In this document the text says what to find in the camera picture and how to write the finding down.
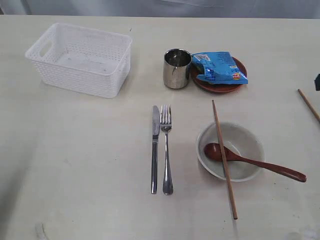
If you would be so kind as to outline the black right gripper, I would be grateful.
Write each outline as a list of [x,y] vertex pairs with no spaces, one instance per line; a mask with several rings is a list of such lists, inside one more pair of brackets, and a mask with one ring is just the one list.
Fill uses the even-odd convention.
[[315,90],[320,91],[320,73],[316,76],[314,80]]

